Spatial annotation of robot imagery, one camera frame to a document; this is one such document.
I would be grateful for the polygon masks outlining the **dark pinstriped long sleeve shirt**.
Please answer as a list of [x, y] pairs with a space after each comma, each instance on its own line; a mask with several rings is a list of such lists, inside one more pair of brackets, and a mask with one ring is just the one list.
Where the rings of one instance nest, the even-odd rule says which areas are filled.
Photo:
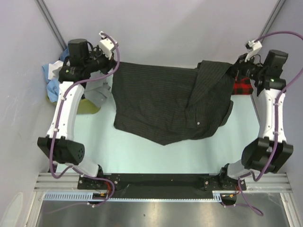
[[227, 62], [194, 69], [122, 62], [113, 75], [114, 127], [161, 145], [213, 136], [228, 121], [234, 78]]

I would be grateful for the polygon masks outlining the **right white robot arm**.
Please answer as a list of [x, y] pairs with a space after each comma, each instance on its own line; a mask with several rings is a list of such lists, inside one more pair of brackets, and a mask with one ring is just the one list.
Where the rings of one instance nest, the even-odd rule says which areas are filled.
[[218, 184], [224, 190], [249, 175], [258, 181], [264, 174], [277, 173], [293, 154], [294, 148], [287, 143], [283, 127], [286, 80], [280, 76], [287, 59], [287, 53], [269, 50], [264, 63], [254, 63], [254, 56], [246, 53], [232, 66], [231, 72], [237, 77], [255, 83], [261, 108], [260, 128], [258, 137], [245, 147], [241, 159], [221, 168]]

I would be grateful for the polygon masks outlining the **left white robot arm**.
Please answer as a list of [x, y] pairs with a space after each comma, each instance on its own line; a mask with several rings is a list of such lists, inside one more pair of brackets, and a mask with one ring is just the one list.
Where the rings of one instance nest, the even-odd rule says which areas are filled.
[[97, 46], [86, 39], [73, 39], [68, 43], [67, 56], [58, 73], [59, 95], [50, 128], [45, 137], [37, 139], [38, 147], [53, 162], [65, 164], [80, 175], [87, 175], [88, 183], [94, 189], [101, 188], [105, 178], [100, 175], [100, 166], [85, 157], [85, 146], [74, 141], [74, 124], [85, 85], [94, 82], [91, 74], [100, 71], [103, 76], [114, 74], [120, 60], [118, 42], [112, 37], [101, 35]]

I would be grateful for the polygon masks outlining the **red black plaid folded shirt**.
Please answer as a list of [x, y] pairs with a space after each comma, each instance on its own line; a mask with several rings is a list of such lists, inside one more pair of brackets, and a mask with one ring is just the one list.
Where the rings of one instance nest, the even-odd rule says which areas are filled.
[[233, 86], [233, 95], [251, 95], [253, 93], [253, 87], [249, 78], [236, 81]]

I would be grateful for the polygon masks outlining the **grey shirt in basket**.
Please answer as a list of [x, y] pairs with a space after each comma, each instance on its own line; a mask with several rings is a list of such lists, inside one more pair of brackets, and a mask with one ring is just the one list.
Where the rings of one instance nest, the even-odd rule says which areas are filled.
[[111, 86], [106, 79], [86, 83], [84, 96], [96, 107], [100, 108], [111, 96]]

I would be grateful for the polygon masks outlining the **blue checked shirt in basket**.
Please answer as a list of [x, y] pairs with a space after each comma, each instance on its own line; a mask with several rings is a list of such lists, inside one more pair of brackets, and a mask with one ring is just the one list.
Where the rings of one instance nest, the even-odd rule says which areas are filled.
[[59, 60], [60, 61], [64, 61], [66, 57], [68, 57], [70, 54], [69, 54], [69, 49], [66, 48], [60, 55], [59, 57]]

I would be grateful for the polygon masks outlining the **white shirt in basket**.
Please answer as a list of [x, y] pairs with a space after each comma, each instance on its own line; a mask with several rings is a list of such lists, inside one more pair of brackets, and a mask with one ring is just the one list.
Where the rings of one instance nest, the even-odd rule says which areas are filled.
[[48, 64], [48, 79], [58, 79], [59, 71], [62, 69], [63, 61], [58, 60], [53, 64]]

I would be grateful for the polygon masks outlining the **green laundry basket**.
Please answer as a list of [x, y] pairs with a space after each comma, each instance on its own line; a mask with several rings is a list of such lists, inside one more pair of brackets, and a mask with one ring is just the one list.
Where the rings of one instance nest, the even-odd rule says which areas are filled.
[[[46, 100], [47, 100], [47, 102], [49, 102], [50, 104], [52, 104], [54, 106], [57, 105], [57, 101], [51, 102], [48, 95], [46, 95]], [[64, 101], [63, 108], [61, 111], [62, 114], [67, 110], [67, 103], [68, 103], [68, 101]], [[100, 107], [97, 107], [95, 104], [93, 104], [91, 101], [89, 101], [86, 98], [80, 99], [77, 107], [78, 107], [77, 114], [96, 114], [100, 110]]]

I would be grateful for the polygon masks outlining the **light blue shirt in basket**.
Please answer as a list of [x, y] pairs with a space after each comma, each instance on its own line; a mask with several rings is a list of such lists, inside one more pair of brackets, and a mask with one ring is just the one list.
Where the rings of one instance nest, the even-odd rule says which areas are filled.
[[55, 102], [58, 100], [59, 97], [59, 81], [58, 79], [48, 79], [48, 64], [45, 64], [42, 66], [43, 69], [43, 75], [45, 78], [45, 81], [47, 83], [46, 85], [46, 91], [49, 99], [51, 102]]

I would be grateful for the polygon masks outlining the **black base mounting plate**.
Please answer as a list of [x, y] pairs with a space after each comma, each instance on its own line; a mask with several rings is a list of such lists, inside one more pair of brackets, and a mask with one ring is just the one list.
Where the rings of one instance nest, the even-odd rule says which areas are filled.
[[101, 180], [79, 177], [77, 189], [99, 192], [93, 199], [105, 198], [105, 192], [112, 192], [113, 199], [156, 199], [156, 200], [199, 200], [213, 199], [213, 191], [230, 191], [236, 195], [246, 184], [223, 174], [104, 174], [111, 186]]

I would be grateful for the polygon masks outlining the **right aluminium corner post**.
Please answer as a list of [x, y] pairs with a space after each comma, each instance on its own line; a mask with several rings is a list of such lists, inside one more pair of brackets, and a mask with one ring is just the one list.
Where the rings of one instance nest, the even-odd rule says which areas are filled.
[[259, 36], [264, 36], [269, 33], [273, 23], [275, 22], [277, 16], [279, 15], [280, 11], [282, 10], [286, 0], [278, 0], [275, 4], [268, 20], [266, 21], [261, 33]]

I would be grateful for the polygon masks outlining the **aluminium corner post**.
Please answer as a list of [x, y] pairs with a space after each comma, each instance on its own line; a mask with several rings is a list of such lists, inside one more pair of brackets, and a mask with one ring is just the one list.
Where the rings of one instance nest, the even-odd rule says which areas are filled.
[[275, 4], [268, 20], [266, 21], [261, 33], [259, 36], [264, 36], [269, 33], [273, 23], [275, 22], [277, 16], [279, 15], [280, 11], [282, 10], [286, 0], [278, 0]]
[[36, 5], [38, 6], [42, 16], [44, 17], [47, 25], [49, 26], [51, 32], [53, 33], [57, 43], [61, 47], [61, 49], [64, 51], [67, 48], [67, 44], [48, 8], [44, 0], [35, 0]]

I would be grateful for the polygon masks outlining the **left aluminium corner post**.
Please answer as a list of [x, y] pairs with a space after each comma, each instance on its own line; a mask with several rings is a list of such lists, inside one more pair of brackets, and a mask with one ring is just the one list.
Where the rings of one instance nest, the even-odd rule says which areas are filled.
[[67, 48], [67, 44], [48, 8], [44, 0], [35, 0], [36, 5], [38, 6], [42, 16], [44, 17], [47, 25], [49, 26], [51, 32], [53, 33], [57, 43], [61, 47], [61, 49], [64, 51]]

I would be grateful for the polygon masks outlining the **aluminium frame rail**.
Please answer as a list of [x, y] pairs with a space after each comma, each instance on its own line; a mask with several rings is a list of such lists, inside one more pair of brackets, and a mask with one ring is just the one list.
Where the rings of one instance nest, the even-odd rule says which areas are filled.
[[[39, 174], [34, 191], [36, 192], [77, 192], [79, 175], [67, 173], [59, 179], [50, 173]], [[246, 193], [291, 193], [292, 188], [286, 174], [265, 174], [255, 182], [252, 176], [244, 178]]]

